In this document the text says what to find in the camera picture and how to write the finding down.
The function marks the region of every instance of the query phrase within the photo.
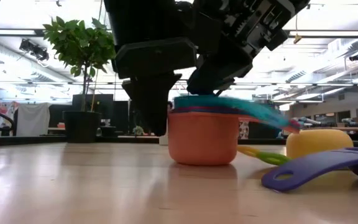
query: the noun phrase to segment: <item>red object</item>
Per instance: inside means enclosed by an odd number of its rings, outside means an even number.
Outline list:
[[[196,166],[230,163],[237,154],[239,116],[217,113],[170,113],[168,148],[173,160]]]
[[[6,115],[6,113],[7,113],[7,108],[6,108],[6,106],[1,106],[1,107],[0,107],[0,113]]]

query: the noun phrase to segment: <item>plant pot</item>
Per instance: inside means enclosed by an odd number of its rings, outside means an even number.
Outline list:
[[[82,111],[64,111],[67,142],[92,143],[100,125],[101,114]]]

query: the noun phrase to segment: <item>table surface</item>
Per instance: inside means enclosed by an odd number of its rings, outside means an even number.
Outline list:
[[[229,166],[183,166],[156,144],[0,147],[0,223],[358,223],[351,172],[281,194],[260,184],[270,168],[243,154]]]
[[[48,128],[49,131],[66,131],[66,128]]]

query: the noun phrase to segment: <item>green leaf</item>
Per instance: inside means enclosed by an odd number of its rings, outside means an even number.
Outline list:
[[[53,21],[50,23],[54,30],[56,30],[59,27],[59,24],[56,21]]]
[[[95,70],[93,67],[91,67],[91,69],[89,70],[90,77],[94,77],[94,74],[95,74]]]
[[[86,34],[87,34],[89,37],[94,36],[94,29],[92,29],[92,28],[87,28],[87,29],[86,29]]]
[[[79,27],[80,27],[81,30],[85,30],[85,22],[81,21],[80,24],[79,24]]]
[[[56,21],[57,21],[57,23],[61,26],[61,27],[64,27],[65,26],[65,21],[62,19],[62,18],[60,18],[60,17],[56,17]]]
[[[75,29],[77,27],[77,23],[78,23],[78,21],[76,21],[76,20],[68,21],[68,22],[66,22],[65,27],[67,29]]]
[[[51,36],[51,33],[46,32],[46,33],[44,34],[44,40],[48,39],[50,36]]]
[[[80,40],[86,40],[86,41],[90,40],[90,37],[87,35],[87,33],[81,29],[75,29],[74,35],[76,36],[76,38],[78,38]]]
[[[76,67],[76,66],[73,66],[73,67],[70,69],[70,73],[71,73],[72,75],[74,75],[76,71],[77,71],[77,67]]]
[[[100,44],[101,47],[104,47],[104,46],[106,46],[106,44],[107,44],[107,40],[106,40],[106,38],[103,37],[103,36],[101,36],[101,37],[98,38],[98,42],[99,42],[99,44]]]
[[[80,46],[81,47],[87,47],[88,46],[88,41],[86,41],[86,40],[80,40]]]
[[[55,41],[57,38],[59,38],[59,33],[58,32],[53,32],[50,37],[49,37],[49,42]]]
[[[59,50],[62,46],[60,44],[53,45],[52,49]]]
[[[51,26],[49,24],[44,24],[43,26],[45,27],[46,30],[49,30],[49,31],[53,30],[53,26]]]
[[[103,28],[103,25],[95,18],[92,18],[92,24],[96,27],[96,28]]]
[[[66,39],[67,33],[66,32],[61,32],[59,33],[59,40],[64,40]]]
[[[103,65],[101,64],[96,64],[96,65],[93,65],[93,67],[97,68],[97,69],[102,69],[103,68]]]
[[[75,70],[74,77],[77,77],[80,75],[81,75],[81,69],[79,68],[79,69]]]

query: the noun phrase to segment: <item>purple handle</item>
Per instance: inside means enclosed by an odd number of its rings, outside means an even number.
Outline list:
[[[262,177],[262,185],[277,191],[293,190],[322,174],[343,167],[358,165],[358,148],[319,152],[291,160]],[[279,180],[281,175],[291,177]]]

